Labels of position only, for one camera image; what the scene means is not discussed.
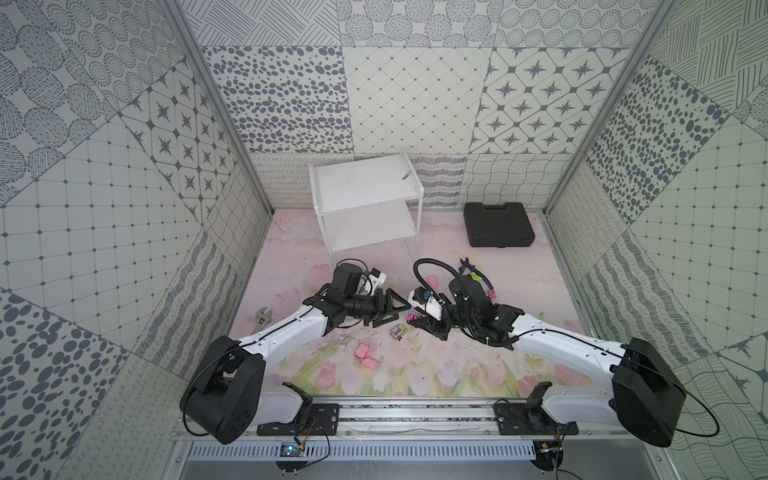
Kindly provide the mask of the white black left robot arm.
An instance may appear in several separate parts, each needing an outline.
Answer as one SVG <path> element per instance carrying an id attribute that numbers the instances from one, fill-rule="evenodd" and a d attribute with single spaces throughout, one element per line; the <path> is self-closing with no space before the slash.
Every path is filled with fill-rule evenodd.
<path id="1" fill-rule="evenodd" d="M 252 425 L 301 434 L 312 426 L 312 398 L 285 382 L 267 387 L 270 371 L 305 344 L 340 328 L 347 319 L 378 327 L 399 319 L 408 300 L 383 289 L 384 275 L 354 263 L 337 265 L 330 282 L 287 318 L 241 339 L 221 336 L 205 351 L 182 394 L 179 409 L 189 434 L 221 444 L 238 439 Z"/>

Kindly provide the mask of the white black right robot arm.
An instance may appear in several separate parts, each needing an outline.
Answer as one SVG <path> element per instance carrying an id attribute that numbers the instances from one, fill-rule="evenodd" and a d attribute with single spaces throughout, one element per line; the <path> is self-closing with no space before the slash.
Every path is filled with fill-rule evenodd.
<path id="1" fill-rule="evenodd" d="M 486 347 L 549 359 L 592 380 L 576 393 L 537 385 L 529 400 L 552 420 L 619 425 L 661 448 L 670 446 L 680 433 L 684 405 L 694 396 L 648 341 L 633 338 L 620 343 L 556 327 L 520 308 L 493 302 L 471 276 L 441 260 L 420 258 L 413 267 L 423 265 L 450 274 L 450 293 L 438 292 L 418 275 L 420 287 L 410 301 L 416 311 L 411 325 L 442 341 L 459 330 Z"/>

